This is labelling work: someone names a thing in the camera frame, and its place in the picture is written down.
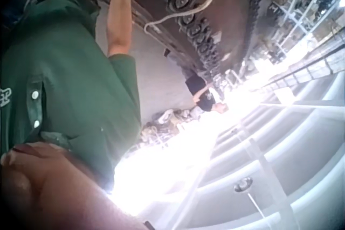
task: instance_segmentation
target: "person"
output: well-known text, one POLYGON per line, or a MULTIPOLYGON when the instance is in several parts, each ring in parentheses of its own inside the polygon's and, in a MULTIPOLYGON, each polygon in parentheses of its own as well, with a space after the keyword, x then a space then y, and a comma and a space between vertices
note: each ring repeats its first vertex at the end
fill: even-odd
POLYGON ((193 95, 194 103, 203 111, 216 111, 222 114, 228 110, 225 103, 215 101, 215 98, 209 90, 213 87, 212 83, 206 83, 205 80, 196 73, 192 74, 185 83, 188 90, 193 95))
POLYGON ((33 229, 147 229, 108 199, 141 130, 131 0, 111 0, 108 53, 90 0, 38 0, 2 46, 1 186, 33 229))
MULTIPOLYGON (((181 67, 182 74, 187 79, 185 84, 189 92, 193 95, 193 102, 202 111, 217 111, 222 114, 229 108, 225 103, 216 102, 212 93, 209 91, 213 87, 212 83, 206 83, 205 80, 195 73, 193 70, 181 65, 177 56, 175 56, 169 49, 164 50, 163 54, 166 58, 174 62, 177 66, 181 67)), ((200 111, 198 108, 193 108, 193 117, 199 117, 200 111)))

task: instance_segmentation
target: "green polo shirt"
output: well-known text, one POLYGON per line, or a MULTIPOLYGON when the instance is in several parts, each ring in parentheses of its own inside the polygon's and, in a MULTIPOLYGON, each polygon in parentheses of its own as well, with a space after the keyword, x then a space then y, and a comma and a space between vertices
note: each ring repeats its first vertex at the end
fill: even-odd
POLYGON ((95 42, 88 0, 31 7, 2 51, 1 154, 47 141, 70 150, 113 186, 121 156, 141 130, 134 58, 107 58, 95 42))

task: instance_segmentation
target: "white hose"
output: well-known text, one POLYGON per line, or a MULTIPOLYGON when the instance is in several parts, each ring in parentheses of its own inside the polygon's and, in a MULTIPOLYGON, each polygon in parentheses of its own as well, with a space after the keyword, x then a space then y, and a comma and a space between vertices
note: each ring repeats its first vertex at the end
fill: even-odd
POLYGON ((198 6, 197 8, 195 9, 192 9, 192 10, 188 10, 188 11, 185 11, 185 12, 181 12, 181 13, 173 13, 171 15, 167 15, 165 17, 163 17, 162 19, 158 20, 158 21, 154 21, 154 22, 150 22, 150 23, 147 23, 145 26, 144 26, 144 32, 145 33, 148 33, 147 32, 147 28, 149 26, 154 26, 156 24, 161 24, 163 22, 165 22, 166 20, 170 19, 170 18, 174 18, 174 17, 180 17, 180 16, 189 16, 189 15, 193 15, 195 13, 199 13, 201 11, 203 11, 204 9, 206 9, 212 2, 213 0, 206 0, 202 5, 198 6))

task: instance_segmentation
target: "white metal frame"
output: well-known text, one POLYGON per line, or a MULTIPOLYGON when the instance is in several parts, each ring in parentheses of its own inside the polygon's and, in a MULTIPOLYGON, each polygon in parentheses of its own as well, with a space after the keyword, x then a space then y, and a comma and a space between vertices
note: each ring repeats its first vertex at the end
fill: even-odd
POLYGON ((289 32, 289 34, 284 38, 284 40, 282 41, 282 43, 280 44, 279 41, 280 39, 278 39, 276 41, 276 45, 279 48, 280 52, 282 52, 285 56, 287 56, 287 52, 285 51, 283 48, 283 44, 287 41, 287 39, 291 36, 291 34, 296 30, 297 27, 299 27, 303 33, 305 33, 305 36, 300 40, 305 40, 306 37, 312 33, 313 31, 315 31, 318 26, 329 16, 329 14, 339 5, 340 0, 335 1, 335 3, 327 10, 327 12, 325 14, 323 14, 323 16, 319 19, 319 21, 314 24, 314 26, 310 29, 310 30, 306 30, 303 25, 301 24, 303 19, 306 17, 308 11, 311 9, 312 5, 316 2, 317 0, 312 0, 309 4, 309 6, 307 7, 307 9, 304 11, 304 13, 302 14, 301 18, 299 20, 297 20, 292 14, 293 14, 293 9, 295 7, 296 4, 296 0, 292 0, 291 5, 289 6, 288 10, 286 10, 283 6, 279 5, 278 3, 276 3, 277 6, 279 6, 279 8, 285 13, 284 19, 282 21, 282 24, 284 24, 284 22, 286 21, 287 18, 289 18, 290 20, 292 20, 293 22, 296 23, 296 25, 294 26, 294 28, 292 28, 292 30, 289 32))

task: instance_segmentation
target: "floor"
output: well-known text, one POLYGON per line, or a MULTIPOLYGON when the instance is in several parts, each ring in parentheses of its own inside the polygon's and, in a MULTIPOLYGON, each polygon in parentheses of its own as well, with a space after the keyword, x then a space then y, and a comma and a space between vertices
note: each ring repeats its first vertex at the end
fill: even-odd
MULTIPOLYGON (((96 41, 104 52, 107 49, 106 18, 108 7, 100 3, 101 12, 96 25, 96 41)), ((193 107, 184 77, 179 67, 163 56, 164 47, 139 27, 133 26, 130 55, 136 60, 142 123, 167 109, 193 107)))

